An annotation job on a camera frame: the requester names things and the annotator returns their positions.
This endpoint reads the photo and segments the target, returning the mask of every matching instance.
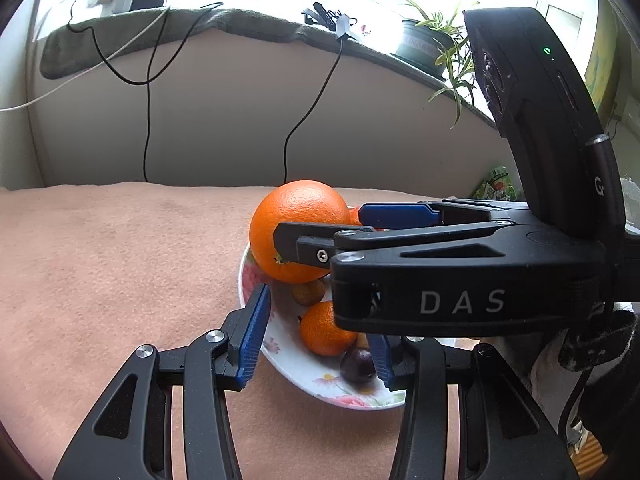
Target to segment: flower pot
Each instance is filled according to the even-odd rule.
[[[442,76],[445,65],[436,65],[440,56],[440,46],[447,50],[454,46],[453,40],[444,32],[429,27],[416,27],[417,20],[402,20],[402,40],[396,49],[396,55],[421,70],[436,76]]]

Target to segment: white cable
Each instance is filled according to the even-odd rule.
[[[140,36],[142,36],[146,31],[148,31],[151,27],[153,27],[159,20],[160,18],[162,18],[167,12],[169,12],[169,7],[167,7],[165,10],[163,10],[160,14],[158,14],[158,17],[156,19],[154,19],[151,23],[149,23],[137,36],[135,36],[134,38],[132,38],[132,40],[127,41],[127,43],[125,43],[123,46],[121,46],[118,50],[116,50],[113,54],[111,54],[107,60],[111,60],[114,57],[116,57],[119,53],[121,53],[125,48],[127,48],[131,43],[133,43],[134,41],[136,41]],[[101,61],[100,63],[98,63],[95,66],[92,66],[91,68],[88,68],[87,70],[85,70],[84,72],[81,72],[79,74],[76,74],[75,76],[73,76],[71,79],[68,79],[67,81],[63,82],[62,85],[60,86],[56,86],[54,89],[49,90],[46,94],[43,94],[39,97],[36,97],[33,101],[29,101],[28,103],[22,104],[22,105],[18,105],[18,106],[14,106],[12,108],[0,108],[0,112],[12,112],[14,110],[22,110],[23,108],[26,108],[27,106],[33,105],[34,103],[37,103],[38,101],[40,101],[41,99],[44,99],[47,96],[50,96],[51,94],[53,94],[53,92],[56,92],[57,90],[60,90],[64,85],[67,85],[69,83],[71,83],[74,79],[78,79],[80,76],[83,76],[84,74],[88,74],[89,72],[91,72],[91,70],[94,70],[96,68],[98,68],[100,65],[103,65],[104,62]]]

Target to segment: gray towel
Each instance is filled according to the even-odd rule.
[[[160,43],[182,40],[202,11],[203,9],[170,9]],[[109,57],[156,19],[160,12],[162,12],[161,9],[134,10],[75,23],[73,27],[78,29],[91,25],[95,29],[100,49],[106,57]],[[159,20],[145,34],[119,53],[118,56],[152,48],[156,43],[161,26],[162,20]],[[210,28],[216,28],[229,34],[256,40],[273,41],[275,43],[302,41],[309,46],[329,52],[338,52],[340,47],[340,44],[335,39],[335,34],[328,30],[288,22],[287,20],[274,18],[253,10],[212,10],[198,22],[191,35],[194,36]],[[388,68],[434,90],[444,86],[438,79],[414,68],[408,63],[388,54],[382,54],[357,41],[346,41],[342,53],[345,56],[359,57]],[[46,79],[58,79],[95,66],[100,61],[91,32],[86,31],[82,34],[74,34],[67,30],[65,26],[49,34],[40,59],[40,73]],[[450,92],[446,92],[445,95],[452,97]],[[480,110],[466,102],[463,103],[482,120],[495,127],[494,122]]]

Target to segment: white plate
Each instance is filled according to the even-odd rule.
[[[268,278],[255,263],[249,246],[244,250],[238,272],[238,296],[244,308],[257,283],[271,288],[271,316],[262,342],[262,353],[289,381],[309,395],[330,404],[352,410],[386,410],[404,404],[405,391],[390,392],[379,378],[363,386],[346,382],[340,376],[340,357],[320,357],[309,351],[302,339],[298,316],[306,307],[297,304],[289,292],[289,285]],[[325,300],[331,299],[327,284]],[[454,338],[440,338],[453,346]]]

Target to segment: pink flower print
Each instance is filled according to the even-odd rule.
[[[359,399],[358,397],[354,397],[352,395],[343,395],[340,397],[335,397],[335,402],[339,404],[344,404],[345,406],[361,406],[363,408],[368,408],[369,404],[364,402],[364,400]]]
[[[274,354],[277,354],[280,351],[280,346],[273,340],[273,337],[263,341],[262,344],[269,352]]]
[[[324,386],[328,386],[329,384],[335,384],[340,380],[340,377],[332,376],[331,374],[324,374],[319,379],[314,379],[316,384],[324,384]]]
[[[242,268],[242,300],[249,301],[254,286],[258,283],[266,283],[267,276],[262,269],[255,264],[246,262]]]

